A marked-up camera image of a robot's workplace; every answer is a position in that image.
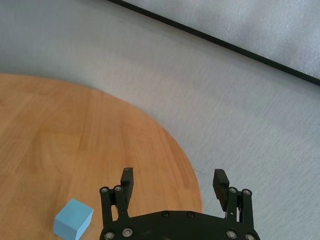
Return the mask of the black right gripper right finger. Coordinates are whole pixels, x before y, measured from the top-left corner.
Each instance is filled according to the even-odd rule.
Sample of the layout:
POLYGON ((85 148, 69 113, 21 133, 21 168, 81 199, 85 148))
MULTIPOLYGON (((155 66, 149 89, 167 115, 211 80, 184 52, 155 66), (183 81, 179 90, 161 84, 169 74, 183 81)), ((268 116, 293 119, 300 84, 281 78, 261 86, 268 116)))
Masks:
POLYGON ((223 169, 215 169, 212 186, 225 219, 236 223, 237 220, 249 229, 254 229, 252 192, 249 189, 237 190, 230 186, 229 179, 223 169))

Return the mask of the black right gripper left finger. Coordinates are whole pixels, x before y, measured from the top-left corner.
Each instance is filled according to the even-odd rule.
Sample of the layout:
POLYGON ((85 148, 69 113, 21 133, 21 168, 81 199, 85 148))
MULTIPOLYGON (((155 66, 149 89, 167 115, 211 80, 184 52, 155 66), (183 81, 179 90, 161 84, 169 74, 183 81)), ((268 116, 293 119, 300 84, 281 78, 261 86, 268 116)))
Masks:
POLYGON ((100 188, 102 226, 110 227, 113 221, 112 206, 116 207, 118 220, 129 218, 128 207, 134 187, 134 172, 132 167, 123 169, 120 184, 109 188, 103 186, 100 188))

